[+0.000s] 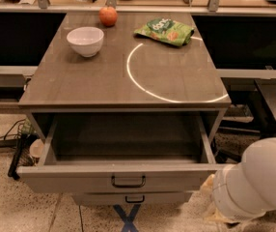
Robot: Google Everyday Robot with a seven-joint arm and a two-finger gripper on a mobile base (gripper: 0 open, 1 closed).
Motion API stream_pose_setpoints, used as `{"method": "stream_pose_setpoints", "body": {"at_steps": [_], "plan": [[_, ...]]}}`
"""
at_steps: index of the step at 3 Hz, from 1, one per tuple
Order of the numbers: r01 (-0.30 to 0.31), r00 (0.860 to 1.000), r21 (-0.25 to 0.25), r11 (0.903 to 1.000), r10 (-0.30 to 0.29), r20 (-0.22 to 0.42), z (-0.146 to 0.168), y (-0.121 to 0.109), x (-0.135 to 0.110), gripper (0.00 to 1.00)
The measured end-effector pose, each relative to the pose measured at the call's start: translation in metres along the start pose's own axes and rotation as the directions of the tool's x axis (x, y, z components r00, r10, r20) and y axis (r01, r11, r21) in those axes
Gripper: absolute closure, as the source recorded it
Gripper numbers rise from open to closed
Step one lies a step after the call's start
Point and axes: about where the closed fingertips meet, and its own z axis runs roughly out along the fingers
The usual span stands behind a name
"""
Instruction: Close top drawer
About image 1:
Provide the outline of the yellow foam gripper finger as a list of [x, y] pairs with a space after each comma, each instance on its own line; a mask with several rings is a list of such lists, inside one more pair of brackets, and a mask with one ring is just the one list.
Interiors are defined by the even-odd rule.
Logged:
[[214, 222], [223, 222], [228, 224], [234, 224], [235, 221], [231, 220], [224, 215], [221, 214], [221, 212], [216, 208], [215, 204], [211, 202], [207, 209], [204, 211], [204, 219], [208, 221], [214, 221]]
[[211, 197], [212, 189], [213, 189], [213, 180], [215, 175], [211, 174], [207, 177], [207, 179], [203, 182], [200, 187], [200, 193], [204, 196]]

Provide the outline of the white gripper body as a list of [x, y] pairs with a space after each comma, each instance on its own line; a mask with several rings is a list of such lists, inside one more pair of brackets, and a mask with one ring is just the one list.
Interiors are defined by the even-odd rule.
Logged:
[[247, 180], [240, 163], [215, 173], [212, 201], [220, 214], [233, 222], [259, 218], [273, 209]]

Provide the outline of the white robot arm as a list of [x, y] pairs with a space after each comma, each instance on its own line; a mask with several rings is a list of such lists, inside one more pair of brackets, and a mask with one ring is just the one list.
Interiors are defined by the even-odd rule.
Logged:
[[210, 175], [201, 192], [209, 202], [206, 220], [237, 223], [276, 211], [276, 137], [251, 144], [240, 163]]

